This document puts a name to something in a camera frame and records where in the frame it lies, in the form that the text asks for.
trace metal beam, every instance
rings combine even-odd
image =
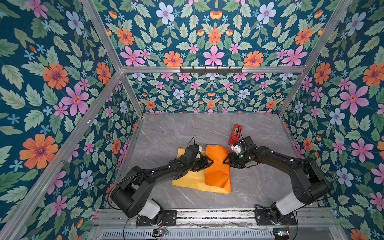
[[[52,161],[44,169],[43,173],[37,179],[31,190],[25,196],[24,200],[20,203],[16,212],[3,226],[0,232],[0,239],[14,240],[18,233],[25,226],[29,217],[33,214],[37,205],[39,205],[42,197],[45,196],[49,186],[55,181],[57,175],[63,168],[65,162],[74,151],[76,145],[84,133],[89,128],[89,123],[96,117],[100,108],[105,103],[105,99],[109,96],[112,89],[116,86],[121,78],[121,73],[115,73],[110,81],[105,85],[99,96],[93,102],[88,111],[83,115],[79,124],[74,128],[72,133],[68,136],[62,147],[56,153]]]
[[[127,67],[121,68],[123,73],[303,73],[302,66],[259,66],[259,67]]]
[[[291,90],[289,91],[287,97],[284,100],[283,105],[281,106],[279,110],[279,117],[282,117],[285,110],[291,103],[293,97],[296,95],[297,91],[299,90],[301,84],[303,83],[304,79],[307,77],[308,73],[310,72],[312,66],[315,64],[317,58],[319,57],[321,51],[327,44],[329,38],[331,37],[331,34],[339,24],[341,18],[347,11],[349,5],[353,0],[340,0],[338,5],[336,6],[335,11],[332,13],[331,17],[329,18],[329,21],[327,25],[325,25],[324,31],[321,34],[318,42],[316,43],[315,47],[313,48],[310,56],[308,57],[305,65],[304,65],[304,72],[299,75],[295,83],[293,84]]]
[[[119,71],[122,67],[120,58],[113,46],[111,39],[107,34],[107,30],[104,27],[104,22],[101,19],[99,12],[95,6],[93,0],[82,0],[83,6],[101,40],[104,49],[107,51],[109,58],[111,59],[112,65],[116,71]]]
[[[143,110],[141,109],[141,106],[139,104],[139,100],[136,97],[136,94],[133,90],[132,85],[129,83],[129,79],[126,74],[123,74],[123,77],[121,79],[122,85],[124,86],[125,90],[127,91],[128,98],[131,100],[131,103],[133,105],[133,108],[135,109],[137,115],[139,118],[142,118],[143,116]]]

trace black mounting plate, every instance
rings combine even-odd
[[[257,225],[259,225],[259,226],[263,226],[263,225],[264,226],[265,225],[286,226],[287,222],[288,222],[289,226],[297,225],[296,218],[295,218],[295,215],[293,214],[293,212],[286,215],[281,220],[281,224],[276,224],[276,223],[272,222],[271,218],[269,217],[268,211],[264,210],[264,209],[255,209],[255,218],[256,218]]]
[[[165,218],[165,226],[176,226],[177,211],[176,210],[164,210],[163,218]],[[145,216],[140,216],[140,219],[136,220],[137,227],[157,227],[152,226]]]

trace yellow cloth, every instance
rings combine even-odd
[[[179,148],[177,157],[184,154],[185,149]],[[223,160],[231,152],[222,146],[207,146],[207,151],[201,154],[213,160],[213,164],[200,172],[189,171],[185,176],[172,181],[172,185],[190,187],[200,191],[231,193],[230,167],[224,165]]]

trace floral wall panel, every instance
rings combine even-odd
[[[332,207],[352,239],[381,239],[384,176],[382,1],[354,1],[285,113],[299,154],[331,182]]]
[[[337,3],[329,0],[95,2],[126,66],[303,65]],[[321,54],[327,56],[328,49]]]
[[[19,237],[87,239],[97,210],[107,206],[136,125],[136,112],[119,83]]]
[[[144,112],[276,113],[297,75],[133,73],[128,78]]]

